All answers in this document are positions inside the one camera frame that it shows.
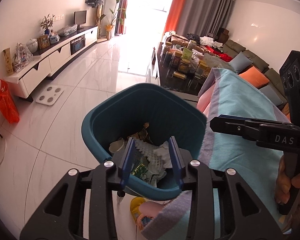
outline curtain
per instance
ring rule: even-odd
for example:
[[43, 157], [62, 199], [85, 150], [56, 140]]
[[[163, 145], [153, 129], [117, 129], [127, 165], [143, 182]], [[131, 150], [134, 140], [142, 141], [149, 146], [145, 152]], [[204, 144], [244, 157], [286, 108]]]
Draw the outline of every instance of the curtain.
[[176, 30], [185, 1], [186, 0], [172, 0], [163, 33], [168, 32], [170, 30]]
[[[120, 0], [119, 8], [125, 8], [126, 9], [127, 4], [128, 4], [128, 0]], [[120, 10], [120, 11], [118, 11], [115, 34], [125, 34], [125, 29], [124, 29], [125, 20], [123, 20], [123, 24], [121, 24], [120, 21], [118, 20], [119, 18], [122, 18], [122, 17], [123, 17], [123, 11]]]
[[217, 34], [231, 16], [234, 0], [186, 0], [176, 28], [177, 34], [194, 33], [200, 37]]

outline metal screw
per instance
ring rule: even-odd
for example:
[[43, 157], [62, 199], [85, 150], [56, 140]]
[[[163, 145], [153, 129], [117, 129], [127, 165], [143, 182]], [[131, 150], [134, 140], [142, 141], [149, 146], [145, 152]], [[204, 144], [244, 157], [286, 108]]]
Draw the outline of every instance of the metal screw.
[[112, 167], [114, 165], [114, 162], [113, 161], [106, 161], [103, 165], [105, 167], [109, 168], [109, 167]]
[[236, 174], [236, 171], [235, 171], [235, 169], [230, 168], [230, 169], [227, 169], [227, 173], [229, 175], [234, 175], [234, 174]]
[[77, 171], [76, 169], [71, 169], [71, 170], [68, 171], [68, 174], [69, 174], [70, 176], [74, 176], [74, 175], [76, 175], [77, 173], [78, 173], [78, 171]]
[[194, 166], [194, 167], [197, 167], [197, 166], [200, 165], [200, 162], [197, 161], [197, 160], [192, 160], [192, 161], [190, 161], [190, 164], [191, 164], [192, 166]]

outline trash can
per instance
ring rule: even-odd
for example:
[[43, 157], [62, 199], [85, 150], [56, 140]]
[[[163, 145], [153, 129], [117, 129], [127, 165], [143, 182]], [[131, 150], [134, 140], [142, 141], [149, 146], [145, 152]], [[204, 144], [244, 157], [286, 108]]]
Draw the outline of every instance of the trash can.
[[[149, 83], [129, 87], [92, 109], [82, 122], [82, 138], [93, 156], [103, 163], [111, 159], [110, 143], [141, 131], [144, 123], [154, 145], [161, 145], [171, 136], [180, 148], [196, 159], [202, 145], [205, 115], [168, 90]], [[172, 169], [153, 187], [130, 175], [125, 192], [152, 200], [170, 200], [181, 190], [175, 183]]]

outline black countertop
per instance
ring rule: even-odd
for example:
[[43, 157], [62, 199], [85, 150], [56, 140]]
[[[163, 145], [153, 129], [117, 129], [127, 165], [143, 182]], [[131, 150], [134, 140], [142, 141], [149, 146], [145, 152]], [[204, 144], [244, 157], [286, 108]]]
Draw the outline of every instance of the black countertop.
[[77, 34], [83, 33], [83, 32], [85, 32], [85, 31], [87, 31], [87, 30], [89, 30], [89, 29], [92, 29], [92, 28], [94, 28], [94, 27], [95, 27], [95, 26], [84, 26], [82, 29], [77, 30], [77, 31], [74, 32], [74, 33], [71, 33], [70, 35], [68, 35], [68, 36], [66, 36], [66, 37], [60, 37], [60, 41], [59, 41], [59, 42], [57, 42], [57, 43], [55, 43], [55, 44], [52, 44], [52, 45], [50, 45], [50, 46], [48, 46], [48, 47], [46, 47], [46, 48], [44, 48], [44, 49], [39, 49], [39, 50], [37, 50], [35, 53], [33, 53], [33, 56], [40, 56], [41, 54], [45, 53], [45, 52], [48, 51], [49, 49], [51, 49], [51, 48], [53, 48], [54, 46], [58, 45], [60, 42], [63, 42], [63, 41], [65, 41], [65, 40], [67, 40], [67, 39], [69, 39], [69, 38], [71, 38], [71, 37], [73, 37], [73, 36], [75, 36], [75, 35], [77, 35]]
[[174, 77], [173, 72], [176, 71], [176, 69], [169, 67], [169, 64], [164, 63], [163, 59], [160, 60], [162, 44], [162, 42], [159, 43], [157, 50], [160, 86], [169, 90], [197, 96], [203, 84], [193, 78], [193, 75], [187, 75], [185, 80]]

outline monitor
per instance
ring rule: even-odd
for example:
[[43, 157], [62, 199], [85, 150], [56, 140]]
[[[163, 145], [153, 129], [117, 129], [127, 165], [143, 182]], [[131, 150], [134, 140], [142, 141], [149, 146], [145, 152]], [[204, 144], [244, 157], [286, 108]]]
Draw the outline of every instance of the monitor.
[[74, 12], [74, 24], [78, 25], [78, 30], [82, 29], [81, 24], [87, 22], [87, 11]]

